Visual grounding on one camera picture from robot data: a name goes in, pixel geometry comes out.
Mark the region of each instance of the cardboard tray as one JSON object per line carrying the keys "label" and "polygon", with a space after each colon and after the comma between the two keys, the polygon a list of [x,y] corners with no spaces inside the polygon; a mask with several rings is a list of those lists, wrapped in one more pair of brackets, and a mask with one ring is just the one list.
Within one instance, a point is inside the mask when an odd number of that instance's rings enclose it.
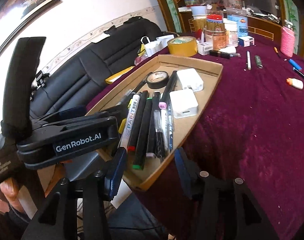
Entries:
{"label": "cardboard tray", "polygon": [[[195,68],[202,80],[204,81],[204,89],[199,92],[195,92],[196,100],[198,102],[198,114],[196,116],[185,117],[181,119],[174,118],[174,131],[173,131],[173,149],[182,146],[196,122],[200,118],[202,112],[207,106],[212,94],[214,93],[223,69],[222,64],[205,61],[195,58],[187,58],[181,56],[172,55],[159,55],[149,62],[145,63],[122,82],[120,82],[115,88],[113,88],[102,100],[100,100],[88,113],[94,114],[97,111],[103,110],[108,107],[115,106],[122,96],[129,90],[135,88],[149,72],[154,71],[167,71],[169,76],[173,70],[180,70],[186,68]],[[177,81],[174,90],[181,90],[180,81]],[[148,90],[150,97],[154,92],[145,84],[140,91]],[[105,160],[111,159],[110,149],[99,149],[98,154]],[[129,153],[127,169],[124,171],[123,180],[132,188],[140,190],[148,190],[150,186],[160,176],[162,171],[167,167],[170,161],[174,157],[174,150],[167,155],[162,164],[160,160],[147,158],[145,161],[144,169],[134,170],[132,164],[134,160],[134,154]]]}

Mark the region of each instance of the pink marker cap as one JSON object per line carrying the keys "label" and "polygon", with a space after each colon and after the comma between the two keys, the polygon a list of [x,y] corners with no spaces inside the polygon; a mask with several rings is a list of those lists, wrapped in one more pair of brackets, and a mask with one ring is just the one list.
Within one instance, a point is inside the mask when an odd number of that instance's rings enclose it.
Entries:
{"label": "pink marker cap", "polygon": [[160,108],[160,109],[166,109],[166,103],[164,103],[164,102],[159,102],[159,108]]}

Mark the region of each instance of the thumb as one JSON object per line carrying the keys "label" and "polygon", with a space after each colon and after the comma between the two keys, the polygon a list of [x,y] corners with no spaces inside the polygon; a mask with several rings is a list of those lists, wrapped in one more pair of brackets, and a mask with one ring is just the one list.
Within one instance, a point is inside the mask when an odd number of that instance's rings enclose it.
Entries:
{"label": "thumb", "polygon": [[0,189],[12,207],[21,213],[25,213],[20,201],[17,199],[19,186],[13,178],[3,181],[0,184]]}

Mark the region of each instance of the red jar lid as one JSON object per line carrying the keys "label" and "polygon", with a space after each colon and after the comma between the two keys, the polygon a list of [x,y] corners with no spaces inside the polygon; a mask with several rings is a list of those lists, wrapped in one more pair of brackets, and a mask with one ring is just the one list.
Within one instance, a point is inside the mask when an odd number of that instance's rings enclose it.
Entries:
{"label": "red jar lid", "polygon": [[218,14],[210,14],[207,16],[208,19],[210,20],[217,20],[217,21],[222,21],[223,17],[221,15]]}

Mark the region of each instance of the tape roll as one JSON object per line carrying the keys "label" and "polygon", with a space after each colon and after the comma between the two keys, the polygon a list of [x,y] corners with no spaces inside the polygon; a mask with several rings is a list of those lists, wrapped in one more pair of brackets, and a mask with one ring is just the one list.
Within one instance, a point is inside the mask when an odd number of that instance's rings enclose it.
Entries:
{"label": "tape roll", "polygon": [[165,71],[156,71],[148,75],[147,84],[151,89],[165,87],[169,81],[169,74]]}
{"label": "tape roll", "polygon": [[190,36],[169,40],[168,47],[172,55],[191,57],[197,53],[196,38]]}

